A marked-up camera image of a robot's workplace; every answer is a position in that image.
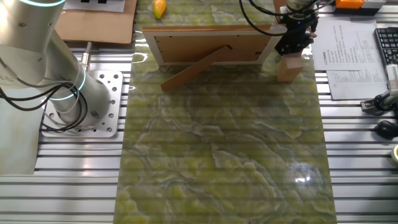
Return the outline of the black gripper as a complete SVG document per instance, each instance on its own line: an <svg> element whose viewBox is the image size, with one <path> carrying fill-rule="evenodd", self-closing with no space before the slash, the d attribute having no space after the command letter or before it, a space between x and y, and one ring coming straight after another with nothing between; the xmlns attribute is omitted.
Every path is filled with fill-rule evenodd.
<svg viewBox="0 0 398 224"><path fill-rule="evenodd" d="M314 42L307 29L318 16L311 15L306 19L293 19L284 16L281 23L285 24L287 33L282 36L275 46L276 51L284 57L303 57L306 54L306 47Z"/></svg>

